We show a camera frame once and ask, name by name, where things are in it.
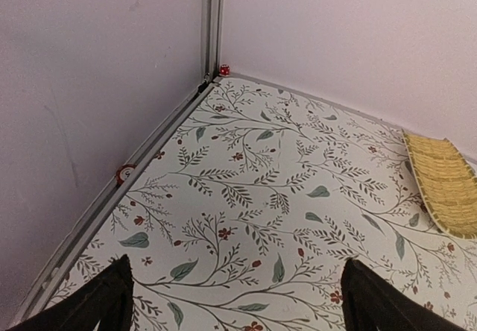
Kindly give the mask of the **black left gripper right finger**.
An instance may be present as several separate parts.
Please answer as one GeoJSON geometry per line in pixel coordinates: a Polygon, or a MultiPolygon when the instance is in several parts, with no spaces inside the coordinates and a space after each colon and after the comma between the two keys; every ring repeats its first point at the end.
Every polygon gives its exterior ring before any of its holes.
{"type": "Polygon", "coordinates": [[[357,259],[341,275],[346,330],[461,330],[415,303],[357,259]]]}

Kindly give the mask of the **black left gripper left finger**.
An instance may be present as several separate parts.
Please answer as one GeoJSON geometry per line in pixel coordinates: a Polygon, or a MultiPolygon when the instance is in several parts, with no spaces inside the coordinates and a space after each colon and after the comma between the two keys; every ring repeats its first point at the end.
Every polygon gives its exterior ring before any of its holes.
{"type": "Polygon", "coordinates": [[[125,254],[65,300],[10,331],[129,330],[132,318],[133,275],[125,254]]]}

